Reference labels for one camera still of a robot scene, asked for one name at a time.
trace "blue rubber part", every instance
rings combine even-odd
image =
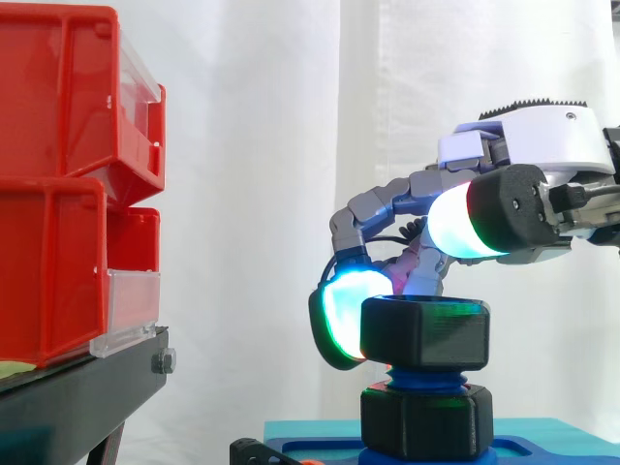
[[[272,439],[267,441],[267,445],[285,454],[296,450],[358,450],[363,447],[359,437]],[[558,455],[516,436],[496,437],[493,448],[513,451],[517,456],[498,457],[495,450],[490,449],[477,460],[470,462],[408,462],[364,449],[359,456],[323,460],[323,463],[325,465],[620,465],[619,457]]]
[[[455,373],[417,373],[392,368],[387,372],[391,377],[389,386],[399,390],[415,390],[434,394],[460,394],[467,389],[463,386],[467,378]]]

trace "stacked red bins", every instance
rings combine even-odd
[[[0,3],[0,363],[154,335],[165,99],[114,10]]]

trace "green glowing light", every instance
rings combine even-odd
[[[361,303],[369,297],[392,294],[391,281],[379,271],[348,271],[325,286],[323,301],[331,338],[350,357],[359,350]]]
[[[438,302],[432,306],[432,316],[434,317],[469,317],[479,315],[481,307],[479,305],[466,303],[444,303]]]
[[[458,259],[479,259],[506,255],[484,244],[476,234],[467,210],[470,182],[453,187],[439,196],[428,212],[428,231],[435,245]]]
[[[443,398],[432,402],[432,405],[442,409],[463,409],[469,406],[469,399],[459,397]]]

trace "yellow object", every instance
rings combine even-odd
[[[37,367],[32,363],[24,363],[22,361],[0,361],[0,380],[8,378],[17,373],[26,373]]]

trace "black metal shelf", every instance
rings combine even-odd
[[[169,334],[107,358],[84,356],[0,381],[0,463],[72,465],[115,461],[122,425],[166,384],[159,369]]]

